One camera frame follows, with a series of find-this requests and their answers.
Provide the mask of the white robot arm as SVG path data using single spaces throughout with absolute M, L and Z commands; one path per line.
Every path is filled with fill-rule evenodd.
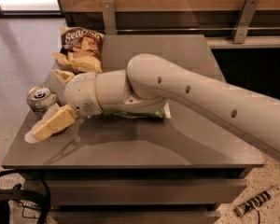
M 162 57 L 133 56 L 124 69 L 66 80 L 65 105 L 53 105 L 25 139 L 40 142 L 78 117 L 104 111 L 156 112 L 169 100 L 199 113 L 280 161 L 280 100 L 191 72 Z

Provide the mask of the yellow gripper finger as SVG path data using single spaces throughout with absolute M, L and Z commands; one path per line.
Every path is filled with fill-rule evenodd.
M 70 106 L 54 104 L 32 129 L 25 135 L 25 141 L 33 144 L 43 141 L 72 125 L 77 119 L 77 112 Z
M 52 69 L 51 70 L 54 77 L 62 84 L 64 87 L 71 81 L 71 79 L 75 76 L 74 73 L 69 71 L 64 71 L 60 69 Z

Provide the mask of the white rounded gripper body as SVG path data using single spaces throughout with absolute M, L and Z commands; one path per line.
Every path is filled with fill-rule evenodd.
M 94 72 L 79 74 L 65 86 L 66 103 L 83 118 L 100 115 L 103 112 L 96 94 L 96 77 L 97 74 Z

